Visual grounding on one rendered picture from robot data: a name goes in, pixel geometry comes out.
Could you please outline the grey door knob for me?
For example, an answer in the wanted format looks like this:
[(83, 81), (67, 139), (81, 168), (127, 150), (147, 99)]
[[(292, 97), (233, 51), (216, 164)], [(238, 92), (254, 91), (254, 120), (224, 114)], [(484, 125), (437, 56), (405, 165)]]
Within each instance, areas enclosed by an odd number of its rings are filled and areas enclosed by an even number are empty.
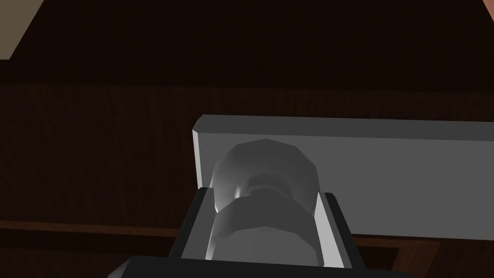
[(323, 266), (315, 165), (295, 146), (240, 143), (216, 162), (208, 260)]

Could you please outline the dark brown wooden door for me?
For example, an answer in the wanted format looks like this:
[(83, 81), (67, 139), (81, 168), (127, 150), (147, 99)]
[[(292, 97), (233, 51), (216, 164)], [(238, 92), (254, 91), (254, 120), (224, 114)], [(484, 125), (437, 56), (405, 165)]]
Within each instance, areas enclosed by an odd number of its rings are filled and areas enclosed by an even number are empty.
[(483, 0), (44, 0), (0, 61), (0, 278), (167, 256), (204, 114), (494, 122)]

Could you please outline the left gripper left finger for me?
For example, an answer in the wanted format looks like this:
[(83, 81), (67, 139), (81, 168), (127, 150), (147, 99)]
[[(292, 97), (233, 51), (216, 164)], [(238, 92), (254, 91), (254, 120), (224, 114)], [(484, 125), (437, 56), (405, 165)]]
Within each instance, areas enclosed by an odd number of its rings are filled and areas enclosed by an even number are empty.
[(214, 190), (199, 188), (169, 257), (205, 260), (216, 216)]

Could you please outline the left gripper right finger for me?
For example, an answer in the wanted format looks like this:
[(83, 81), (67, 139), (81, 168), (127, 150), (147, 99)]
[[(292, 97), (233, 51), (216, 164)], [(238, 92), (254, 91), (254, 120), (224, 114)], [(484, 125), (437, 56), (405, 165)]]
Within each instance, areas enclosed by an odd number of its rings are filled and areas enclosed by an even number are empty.
[(323, 265), (365, 269), (342, 210), (332, 193), (319, 193), (314, 212)]

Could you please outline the grey knob plate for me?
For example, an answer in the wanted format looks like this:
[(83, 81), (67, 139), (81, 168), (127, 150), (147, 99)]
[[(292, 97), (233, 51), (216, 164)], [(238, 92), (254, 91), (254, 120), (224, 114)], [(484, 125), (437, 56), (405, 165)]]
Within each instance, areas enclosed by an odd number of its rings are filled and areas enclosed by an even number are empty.
[(353, 234), (494, 240), (494, 122), (203, 115), (198, 185), (236, 144), (293, 145)]

